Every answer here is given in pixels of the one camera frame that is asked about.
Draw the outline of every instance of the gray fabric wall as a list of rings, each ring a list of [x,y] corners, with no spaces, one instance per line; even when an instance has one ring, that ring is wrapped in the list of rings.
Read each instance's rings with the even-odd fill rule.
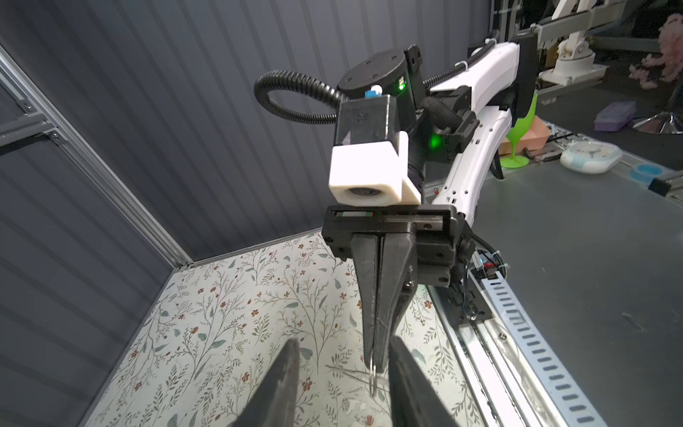
[[[77,425],[170,272],[52,141],[0,150],[0,425]]]
[[[417,43],[428,77],[484,37],[488,4],[0,0],[0,42],[199,260],[318,227],[333,203],[333,126],[265,112],[252,92],[261,73],[297,70],[336,85],[372,53]]]

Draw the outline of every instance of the cable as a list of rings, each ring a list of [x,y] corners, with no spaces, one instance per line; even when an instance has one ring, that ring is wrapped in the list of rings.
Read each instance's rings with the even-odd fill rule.
[[[254,95],[259,104],[283,119],[305,124],[333,124],[337,114],[306,114],[282,107],[273,101],[268,93],[273,90],[289,90],[310,96],[314,100],[339,110],[339,105],[348,100],[343,93],[329,87],[313,77],[294,71],[268,71],[254,82]]]
[[[436,96],[425,96],[420,107],[432,114],[434,124],[441,129],[456,130],[462,123],[462,119]]]
[[[482,239],[478,235],[472,233],[472,238],[474,239],[475,242],[479,243],[484,249],[489,251],[491,253],[491,256],[493,257],[494,260],[496,260],[496,264],[498,267],[498,271],[501,272],[501,275],[503,278],[507,277],[507,268],[505,267],[505,263],[503,262],[503,258],[499,255],[500,252],[498,252],[496,249],[493,249],[493,246],[489,245],[486,240]]]
[[[481,249],[479,249],[477,252],[478,252],[479,255],[483,255],[483,256],[486,258],[486,260],[489,261],[489,263],[491,263],[491,264],[493,264],[493,265],[496,265],[496,264],[497,264],[494,260],[492,260],[491,258],[489,258],[488,255],[486,255],[486,252],[488,252],[488,251],[482,251]]]
[[[469,285],[468,272],[470,271],[470,268],[472,268],[472,265],[472,261],[467,263],[467,266],[465,267],[465,274],[462,278],[462,312],[465,313],[465,316],[467,316],[469,320],[475,320],[477,318],[477,312],[472,312],[470,310],[470,304],[472,301],[470,301],[470,293],[467,289]]]
[[[571,136],[573,136],[573,135],[575,135],[575,134],[574,134],[574,133],[571,133],[571,132],[566,133],[566,134],[563,134],[563,135],[555,135],[554,137],[549,137],[549,138],[546,140],[546,143],[547,143],[547,142],[557,141],[558,139],[563,139],[563,138],[566,138],[566,137],[571,137]]]
[[[430,77],[429,79],[425,80],[424,85],[426,89],[431,89],[432,87],[438,85],[439,83],[443,83],[446,80],[457,76],[461,72],[464,72],[467,70],[467,68],[473,66],[476,64],[481,58],[485,57],[487,53],[491,49],[496,46],[496,39],[499,36],[499,32],[497,29],[491,31],[487,36],[486,39],[488,42],[482,47],[478,52],[472,54],[469,58],[467,58],[466,64],[461,62],[458,62],[453,68],[451,68],[448,71],[441,72],[437,74],[436,76]]]
[[[486,44],[484,47],[467,58],[466,61],[458,62],[450,70],[444,71],[425,80],[423,84],[425,85],[426,89],[430,89],[432,86],[438,85],[439,83],[442,83],[443,81],[446,81],[451,77],[464,72],[468,67],[476,64],[481,58],[486,56],[491,49],[493,49],[493,47],[496,45],[497,38],[498,30],[491,31],[486,36]],[[256,82],[254,82],[254,95],[256,96],[258,103],[261,104],[263,108],[283,119],[304,124],[333,124],[337,121],[337,114],[308,114],[283,107],[270,98],[269,92],[273,90],[289,90],[291,92],[297,92],[299,94],[310,96],[314,100],[328,105],[335,111],[339,110],[339,106],[342,102],[345,102],[349,99],[343,93],[321,82],[320,80],[307,76],[306,74],[301,74],[300,72],[281,70],[268,71],[256,79]],[[439,117],[446,122],[455,123],[456,120],[459,120],[454,113],[444,113],[441,106],[435,107],[435,102],[428,102],[430,102],[433,109],[438,109],[441,111]]]

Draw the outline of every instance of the floral tablecloth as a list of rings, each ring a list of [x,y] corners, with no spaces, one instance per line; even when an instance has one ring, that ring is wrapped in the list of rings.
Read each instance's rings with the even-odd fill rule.
[[[176,273],[87,426],[229,426],[282,344],[297,338],[297,426],[390,426],[386,380],[370,397],[351,260],[319,233]],[[398,335],[461,426],[479,410],[420,286]]]

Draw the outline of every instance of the purple box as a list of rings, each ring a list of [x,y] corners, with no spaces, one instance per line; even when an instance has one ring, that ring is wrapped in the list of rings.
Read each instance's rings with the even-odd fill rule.
[[[598,132],[617,132],[633,119],[635,113],[635,101],[612,102],[596,116],[595,130]]]

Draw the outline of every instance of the white clock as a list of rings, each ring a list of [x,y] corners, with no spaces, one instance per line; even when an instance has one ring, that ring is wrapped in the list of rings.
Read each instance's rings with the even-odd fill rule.
[[[579,141],[567,147],[559,161],[564,167],[583,174],[602,174],[619,163],[623,154],[614,144]]]

